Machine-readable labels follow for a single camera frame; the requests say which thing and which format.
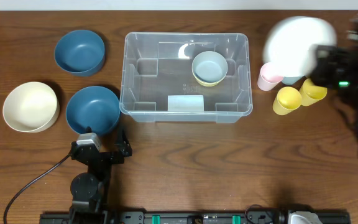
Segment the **light blue cup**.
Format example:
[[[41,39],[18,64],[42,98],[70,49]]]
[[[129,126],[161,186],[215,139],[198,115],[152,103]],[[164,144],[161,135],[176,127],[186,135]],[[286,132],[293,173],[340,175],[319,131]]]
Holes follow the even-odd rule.
[[[282,83],[285,85],[293,85],[295,84],[298,80],[300,80],[301,78],[303,78],[303,76],[298,76],[298,77],[284,77],[282,80]]]

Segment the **yellow cup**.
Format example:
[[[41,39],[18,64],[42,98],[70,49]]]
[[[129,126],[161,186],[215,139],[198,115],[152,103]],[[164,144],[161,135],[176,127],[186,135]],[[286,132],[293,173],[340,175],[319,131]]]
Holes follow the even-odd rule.
[[[302,96],[300,92],[290,86],[281,88],[273,102],[273,111],[278,115],[286,115],[301,106]]]
[[[325,87],[315,85],[310,78],[306,79],[300,90],[301,94],[301,105],[302,106],[310,106],[319,100],[325,98],[328,93],[328,89]]]

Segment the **pink cup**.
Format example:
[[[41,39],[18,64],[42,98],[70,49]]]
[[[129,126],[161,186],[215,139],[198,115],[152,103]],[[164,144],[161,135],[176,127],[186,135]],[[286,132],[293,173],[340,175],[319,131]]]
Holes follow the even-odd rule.
[[[257,85],[263,91],[270,91],[282,80],[283,76],[278,67],[272,62],[268,62],[263,64],[260,69]]]

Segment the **light grey-blue small bowl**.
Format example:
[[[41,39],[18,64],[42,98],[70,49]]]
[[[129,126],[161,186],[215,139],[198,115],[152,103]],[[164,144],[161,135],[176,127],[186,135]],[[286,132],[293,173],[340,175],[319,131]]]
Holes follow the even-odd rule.
[[[205,51],[193,59],[191,70],[206,82],[216,82],[226,76],[228,64],[221,54]]]

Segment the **yellow cup front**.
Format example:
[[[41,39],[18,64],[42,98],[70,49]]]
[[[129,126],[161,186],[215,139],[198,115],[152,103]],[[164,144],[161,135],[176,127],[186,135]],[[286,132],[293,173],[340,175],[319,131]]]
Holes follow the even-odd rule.
[[[273,111],[278,115],[286,115],[301,106],[302,96],[300,92],[290,86],[281,88],[273,102]]]

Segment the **white small bowl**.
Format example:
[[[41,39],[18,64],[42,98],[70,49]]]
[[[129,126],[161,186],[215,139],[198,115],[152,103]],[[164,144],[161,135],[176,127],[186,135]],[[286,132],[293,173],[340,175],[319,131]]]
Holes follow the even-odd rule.
[[[336,44],[336,31],[327,21],[315,17],[289,17],[268,33],[263,61],[272,62],[283,77],[308,76],[316,67],[317,46]]]

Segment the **yellow small bowl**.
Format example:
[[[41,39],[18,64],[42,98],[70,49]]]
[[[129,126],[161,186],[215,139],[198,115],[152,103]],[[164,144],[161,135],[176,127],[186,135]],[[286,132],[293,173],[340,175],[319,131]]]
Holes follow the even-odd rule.
[[[218,80],[216,82],[206,82],[206,81],[202,80],[199,76],[197,76],[195,73],[193,74],[193,76],[200,85],[206,86],[206,87],[216,86],[217,84],[219,84],[221,81],[224,80],[224,77],[222,77],[220,80]]]

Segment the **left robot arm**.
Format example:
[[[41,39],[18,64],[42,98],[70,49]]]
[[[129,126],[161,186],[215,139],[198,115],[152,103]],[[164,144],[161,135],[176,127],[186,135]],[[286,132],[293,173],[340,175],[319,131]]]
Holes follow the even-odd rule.
[[[116,132],[114,145],[116,151],[101,152],[101,140],[91,128],[87,128],[85,134],[80,134],[71,143],[70,157],[86,165],[88,170],[71,182],[73,200],[69,224],[108,224],[115,221],[115,215],[107,208],[111,167],[124,163],[124,158],[132,155],[131,145],[122,126]]]

